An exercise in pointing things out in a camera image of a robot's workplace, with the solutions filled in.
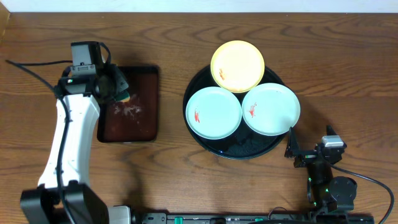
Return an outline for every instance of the wooden tabletop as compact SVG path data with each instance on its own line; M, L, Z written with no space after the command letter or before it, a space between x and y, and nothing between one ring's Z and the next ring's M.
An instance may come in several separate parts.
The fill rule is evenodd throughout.
M235 161L204 150L188 132L185 89L229 40L254 44L296 92L302 107L296 130L304 149L313 149L331 124L348 145L337 165L398 192L397 15L14 13L0 46L1 223L26 222L19 198L37 186L56 122L51 92L3 60L71 60L70 43L83 40L105 42L118 65L161 69L156 141L103 144L93 138L91 188L109 206L190 213L312 206L306 169L284 158L286 139L261 157ZM64 67L32 69L55 85ZM358 183L354 212L378 222L389 205L387 191L352 178ZM393 211L387 223L395 222Z

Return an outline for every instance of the orange mark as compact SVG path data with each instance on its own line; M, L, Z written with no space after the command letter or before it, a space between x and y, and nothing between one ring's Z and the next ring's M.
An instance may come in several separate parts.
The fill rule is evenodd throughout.
M250 112L252 118L256 116L256 114L254 114L254 109L256 106L257 106L257 103L254 103L253 106L250 106L249 112Z
M223 73L223 70L222 69L220 69L220 77L223 79L223 80L225 80L225 76L224 76L225 74Z
M200 120L199 120L199 113L197 113L196 110L195 110L195 121L196 121L197 123L200 123Z

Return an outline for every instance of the red drawing on plate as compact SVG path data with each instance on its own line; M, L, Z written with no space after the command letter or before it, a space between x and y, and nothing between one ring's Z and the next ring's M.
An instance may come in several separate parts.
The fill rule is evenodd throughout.
M195 110L195 121L196 121L197 123L200 123L200 120L199 120L199 113L197 113L196 110Z
M222 70L222 69L220 69L220 77L221 77L223 80L225 80L225 74L223 73L223 70Z
M256 114L254 113L254 109L256 106L257 106L257 103L254 103L253 106L250 106L249 112L250 112L252 118L256 116Z

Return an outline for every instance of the white backdrop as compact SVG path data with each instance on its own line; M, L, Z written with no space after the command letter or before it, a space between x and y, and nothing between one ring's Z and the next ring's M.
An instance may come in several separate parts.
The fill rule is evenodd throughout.
M398 0L0 0L10 12L398 12Z

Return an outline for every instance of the white plate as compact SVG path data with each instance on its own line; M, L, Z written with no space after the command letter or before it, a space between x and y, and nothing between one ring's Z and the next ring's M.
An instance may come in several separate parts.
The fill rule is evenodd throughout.
M286 86L265 83L250 90L242 102L243 119L255 132L276 136L286 133L300 117L297 96Z
M238 128L242 120L242 108L230 91L207 87L189 99L185 116L188 125L199 136L222 139Z

